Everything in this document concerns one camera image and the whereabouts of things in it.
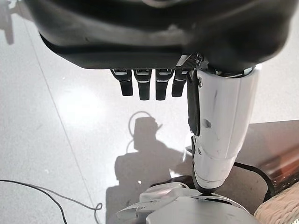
glossy floor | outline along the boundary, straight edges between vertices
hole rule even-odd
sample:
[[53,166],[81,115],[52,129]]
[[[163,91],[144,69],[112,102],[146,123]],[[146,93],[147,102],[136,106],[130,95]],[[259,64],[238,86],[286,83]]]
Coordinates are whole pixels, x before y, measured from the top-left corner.
[[[159,102],[152,82],[151,100],[142,102],[134,83],[134,96],[122,97],[110,71],[79,68],[47,49],[21,1],[0,3],[0,179],[40,185],[90,206],[102,202],[98,218],[105,223],[150,184],[190,173],[190,163],[182,164],[186,91],[181,98],[168,91]],[[285,49],[263,65],[253,123],[299,119],[298,39],[299,14]],[[96,223],[92,211],[57,200],[69,223]],[[0,223],[20,221],[63,223],[46,196],[0,183]]]

white robot forearm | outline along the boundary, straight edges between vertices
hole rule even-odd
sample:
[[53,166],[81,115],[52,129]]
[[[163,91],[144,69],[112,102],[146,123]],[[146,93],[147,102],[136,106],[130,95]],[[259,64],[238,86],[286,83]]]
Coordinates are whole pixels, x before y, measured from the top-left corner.
[[192,71],[199,91],[199,130],[192,138],[193,181],[202,193],[213,193],[227,178],[249,125],[260,67],[221,76]]

screw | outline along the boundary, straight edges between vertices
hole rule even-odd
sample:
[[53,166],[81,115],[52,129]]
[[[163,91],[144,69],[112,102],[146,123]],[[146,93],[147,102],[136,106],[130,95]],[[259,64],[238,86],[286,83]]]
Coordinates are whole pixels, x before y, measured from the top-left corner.
[[199,78],[199,87],[202,87],[202,80]]

wire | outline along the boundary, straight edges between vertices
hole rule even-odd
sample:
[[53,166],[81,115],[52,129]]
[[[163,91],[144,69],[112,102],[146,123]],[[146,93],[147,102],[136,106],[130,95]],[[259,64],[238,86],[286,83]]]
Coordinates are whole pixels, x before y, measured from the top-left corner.
[[81,203],[81,202],[76,201],[75,199],[72,199],[72,198],[63,196],[63,195],[61,195],[61,194],[59,194],[59,193],[57,193],[57,192],[55,192],[55,191],[53,191],[53,190],[49,190],[49,189],[47,189],[47,188],[43,188],[43,187],[36,186],[36,185],[33,185],[33,184],[28,184],[28,185],[30,185],[30,186],[32,186],[32,187],[35,187],[35,188],[39,188],[39,189],[45,190],[45,191],[48,191],[48,192],[50,192],[50,193],[52,193],[52,194],[54,194],[54,195],[56,195],[56,196],[58,196],[58,197],[61,197],[61,198],[63,198],[63,199],[69,200],[69,201],[72,201],[72,202],[74,202],[74,203],[77,203],[77,204],[79,204],[79,205],[81,205],[81,206],[83,206],[83,207],[85,207],[85,208],[87,208],[87,209],[93,210],[93,211],[101,210],[102,207],[103,207],[103,204],[102,204],[102,203],[99,203],[98,205],[101,205],[100,208],[92,208],[92,207],[89,207],[89,206],[86,205],[86,204],[83,204],[83,203]]
[[77,203],[87,209],[90,209],[90,210],[93,210],[94,211],[94,218],[97,222],[97,224],[99,224],[98,220],[97,220],[97,217],[96,217],[96,211],[98,210],[101,210],[102,207],[103,207],[103,204],[102,203],[98,203],[97,206],[95,208],[92,208],[92,207],[89,207],[81,202],[78,202],[72,198],[69,198],[69,197],[66,197],[66,196],[63,196],[53,190],[50,190],[50,189],[47,189],[47,188],[43,188],[43,187],[40,187],[40,186],[36,186],[36,185],[33,185],[33,184],[28,184],[28,183],[22,183],[22,182],[18,182],[18,181],[11,181],[11,180],[2,180],[0,179],[0,182],[9,182],[9,183],[15,183],[15,184],[19,184],[19,185],[23,185],[23,186],[26,186],[26,187],[29,187],[29,188],[32,188],[32,189],[35,189],[35,190],[38,190],[40,192],[42,192],[43,194],[45,194],[46,196],[48,196],[57,206],[58,208],[60,209],[60,212],[61,212],[61,215],[62,215],[62,219],[64,221],[64,224],[67,224],[66,222],[66,219],[65,219],[65,215],[64,215],[64,210],[63,208],[61,207],[61,205],[59,204],[59,202],[57,202],[50,194],[48,194],[46,191],[58,196],[58,197],[61,197],[63,199],[66,199],[66,200],[69,200],[69,201],[72,201],[74,203]]
[[38,190],[38,191],[42,192],[43,194],[45,194],[46,196],[48,196],[59,207],[61,215],[62,215],[62,219],[64,221],[64,224],[67,224],[65,216],[64,216],[64,210],[62,209],[61,205],[50,194],[48,194],[47,192],[45,192],[45,191],[43,191],[43,190],[41,190],[39,188],[33,187],[30,184],[26,184],[26,183],[22,183],[22,182],[18,182],[18,181],[10,181],[10,180],[1,180],[0,179],[0,182],[15,183],[15,184],[23,185],[23,186],[26,186],[26,187],[29,187],[29,188],[33,188],[35,190]]

white plastic part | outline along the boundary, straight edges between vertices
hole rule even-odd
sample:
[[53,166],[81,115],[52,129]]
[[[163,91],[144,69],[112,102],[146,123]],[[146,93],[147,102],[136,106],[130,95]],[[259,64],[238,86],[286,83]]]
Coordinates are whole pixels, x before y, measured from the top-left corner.
[[203,195],[197,190],[181,186],[184,184],[175,182],[149,188],[146,192],[151,192],[153,197],[117,212],[108,223],[259,224],[248,211],[231,199],[216,194]]
[[194,172],[202,188],[223,184],[243,145],[249,125],[259,69],[243,77],[224,78],[198,71],[200,135],[194,136]]
[[162,198],[174,189],[188,189],[188,186],[180,182],[172,182],[159,184],[148,188],[145,192],[139,195],[139,202],[148,202],[151,200]]

